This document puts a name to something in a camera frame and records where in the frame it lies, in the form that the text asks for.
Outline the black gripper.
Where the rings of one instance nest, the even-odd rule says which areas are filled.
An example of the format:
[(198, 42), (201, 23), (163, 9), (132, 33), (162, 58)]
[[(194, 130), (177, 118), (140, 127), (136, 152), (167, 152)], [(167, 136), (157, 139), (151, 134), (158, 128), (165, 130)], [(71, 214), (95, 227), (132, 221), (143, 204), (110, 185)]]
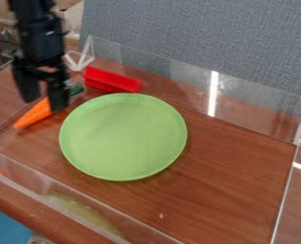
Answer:
[(39, 82), (47, 83), (50, 109), (68, 106), (68, 68), (63, 60), (64, 35), (60, 25), (16, 25), (19, 48), (14, 55), (14, 81), (26, 103), (42, 96)]

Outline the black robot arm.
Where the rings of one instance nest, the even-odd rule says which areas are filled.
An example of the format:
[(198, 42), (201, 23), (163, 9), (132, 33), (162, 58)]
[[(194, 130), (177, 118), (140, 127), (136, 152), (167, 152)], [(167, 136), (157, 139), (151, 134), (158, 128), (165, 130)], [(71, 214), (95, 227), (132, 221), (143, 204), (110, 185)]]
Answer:
[(12, 74), (20, 97), (31, 103), (42, 96), (39, 82), (47, 84), (50, 109), (68, 106), (70, 77), (63, 60), (63, 18), (54, 12), (54, 0), (8, 0), (14, 13), (19, 48), (14, 53)]

